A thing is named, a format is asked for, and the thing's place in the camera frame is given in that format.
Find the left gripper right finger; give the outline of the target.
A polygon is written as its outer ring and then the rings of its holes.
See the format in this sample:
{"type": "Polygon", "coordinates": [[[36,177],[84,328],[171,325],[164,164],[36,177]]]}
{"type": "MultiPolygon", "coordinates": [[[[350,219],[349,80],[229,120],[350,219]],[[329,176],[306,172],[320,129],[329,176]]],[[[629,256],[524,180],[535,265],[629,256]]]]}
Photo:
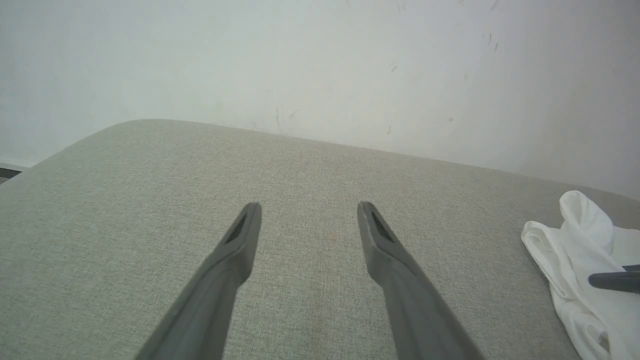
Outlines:
{"type": "Polygon", "coordinates": [[[482,360],[483,354],[382,214],[358,204],[370,277],[382,288],[400,360],[482,360]]]}

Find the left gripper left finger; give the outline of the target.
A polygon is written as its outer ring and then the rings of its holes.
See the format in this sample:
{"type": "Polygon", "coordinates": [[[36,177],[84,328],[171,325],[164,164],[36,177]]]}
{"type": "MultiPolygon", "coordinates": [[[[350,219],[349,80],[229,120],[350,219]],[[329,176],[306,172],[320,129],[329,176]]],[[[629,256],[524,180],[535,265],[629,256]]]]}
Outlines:
{"type": "Polygon", "coordinates": [[[247,203],[137,354],[138,360],[220,360],[238,289],[252,273],[262,207],[247,203]]]}

